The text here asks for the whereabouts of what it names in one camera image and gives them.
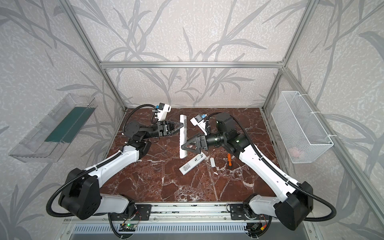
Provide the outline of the white remote with coloured buttons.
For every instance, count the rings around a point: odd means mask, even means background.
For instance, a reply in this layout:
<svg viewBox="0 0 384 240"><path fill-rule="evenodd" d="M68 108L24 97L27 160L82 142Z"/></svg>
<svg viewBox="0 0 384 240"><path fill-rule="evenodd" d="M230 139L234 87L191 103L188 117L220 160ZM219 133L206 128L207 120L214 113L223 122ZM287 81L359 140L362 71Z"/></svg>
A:
<svg viewBox="0 0 384 240"><path fill-rule="evenodd" d="M180 115L180 123L183 124L180 129L180 158L184 159L188 155L188 152L182 149L182 145L187 141L187 116Z"/></svg>

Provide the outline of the white battery cover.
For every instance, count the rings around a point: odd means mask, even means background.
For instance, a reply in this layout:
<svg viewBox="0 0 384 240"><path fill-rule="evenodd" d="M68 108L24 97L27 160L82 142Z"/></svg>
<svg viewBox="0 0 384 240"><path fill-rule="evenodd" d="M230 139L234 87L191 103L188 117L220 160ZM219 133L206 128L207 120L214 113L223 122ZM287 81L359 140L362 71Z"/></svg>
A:
<svg viewBox="0 0 384 240"><path fill-rule="evenodd" d="M216 167L216 163L215 163L215 159L214 158L210 158L210 163L211 163L211 167L212 168Z"/></svg>

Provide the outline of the orange handled screwdriver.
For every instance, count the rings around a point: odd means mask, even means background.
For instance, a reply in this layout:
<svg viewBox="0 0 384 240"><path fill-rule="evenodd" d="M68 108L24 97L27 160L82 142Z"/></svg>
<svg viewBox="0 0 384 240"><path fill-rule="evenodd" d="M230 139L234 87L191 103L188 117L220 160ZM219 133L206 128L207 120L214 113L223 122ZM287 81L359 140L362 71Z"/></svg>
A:
<svg viewBox="0 0 384 240"><path fill-rule="evenodd" d="M228 157L228 165L229 165L229 169L231 169L231 168L233 167L233 164L232 164L232 155L231 155L231 154L228 154L227 157Z"/></svg>

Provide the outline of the plain white remote control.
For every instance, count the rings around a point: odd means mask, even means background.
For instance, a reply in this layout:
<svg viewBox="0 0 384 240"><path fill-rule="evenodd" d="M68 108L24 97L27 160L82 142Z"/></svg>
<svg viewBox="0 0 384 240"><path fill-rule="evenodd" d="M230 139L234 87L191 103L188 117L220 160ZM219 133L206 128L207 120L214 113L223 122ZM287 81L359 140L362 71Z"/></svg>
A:
<svg viewBox="0 0 384 240"><path fill-rule="evenodd" d="M199 163L201 163L206 158L207 156L205 155L205 153L201 152L200 154L197 154L195 157L189 160L187 163L185 163L182 167L180 167L179 171L183 175L186 175L188 172L190 172L193 168L195 168Z"/></svg>

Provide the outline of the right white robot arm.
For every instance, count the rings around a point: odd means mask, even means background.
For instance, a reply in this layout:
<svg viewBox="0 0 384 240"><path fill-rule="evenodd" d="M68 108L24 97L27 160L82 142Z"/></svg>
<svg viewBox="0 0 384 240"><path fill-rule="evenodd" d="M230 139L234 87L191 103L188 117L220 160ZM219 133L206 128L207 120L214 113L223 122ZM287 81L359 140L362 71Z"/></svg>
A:
<svg viewBox="0 0 384 240"><path fill-rule="evenodd" d="M260 153L244 134L197 134L180 140L180 149L196 154L210 147L223 147L228 153L250 167L273 191L274 197L255 194L244 201L250 215L268 215L277 218L289 230L296 228L313 210L313 200L304 191L313 193L307 182L299 183Z"/></svg>

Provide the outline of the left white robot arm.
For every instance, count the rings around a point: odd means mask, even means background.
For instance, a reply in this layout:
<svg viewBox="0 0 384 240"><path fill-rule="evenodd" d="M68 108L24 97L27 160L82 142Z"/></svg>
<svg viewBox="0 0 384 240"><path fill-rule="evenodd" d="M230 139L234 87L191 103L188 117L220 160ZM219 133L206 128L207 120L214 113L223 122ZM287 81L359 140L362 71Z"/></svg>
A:
<svg viewBox="0 0 384 240"><path fill-rule="evenodd" d="M184 122L159 121L145 126L131 121L123 133L128 142L114 155L84 170L72 170L66 179L58 199L59 205L68 211L68 216L80 220L98 214L124 214L131 216L134 202L122 195L109 195L100 192L101 187L114 175L130 164L142 159L149 151L149 139L185 134Z"/></svg>

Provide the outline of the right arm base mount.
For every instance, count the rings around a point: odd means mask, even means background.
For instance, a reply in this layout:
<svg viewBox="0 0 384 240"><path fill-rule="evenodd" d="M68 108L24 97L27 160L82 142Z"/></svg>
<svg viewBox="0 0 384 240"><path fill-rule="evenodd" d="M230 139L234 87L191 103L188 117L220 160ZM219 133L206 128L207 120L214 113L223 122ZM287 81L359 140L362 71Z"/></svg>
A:
<svg viewBox="0 0 384 240"><path fill-rule="evenodd" d="M231 215L231 220L240 221L240 220L254 220L255 218L248 217L246 215L243 204L227 204L227 211Z"/></svg>

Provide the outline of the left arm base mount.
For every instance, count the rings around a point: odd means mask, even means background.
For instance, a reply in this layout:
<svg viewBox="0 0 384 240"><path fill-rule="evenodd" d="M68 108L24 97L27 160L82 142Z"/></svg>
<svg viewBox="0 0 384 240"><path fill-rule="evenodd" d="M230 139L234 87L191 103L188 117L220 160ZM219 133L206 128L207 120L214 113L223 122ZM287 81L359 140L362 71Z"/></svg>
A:
<svg viewBox="0 0 384 240"><path fill-rule="evenodd" d="M112 213L112 221L148 221L151 215L152 205L139 204L128 206L128 209L121 214Z"/></svg>

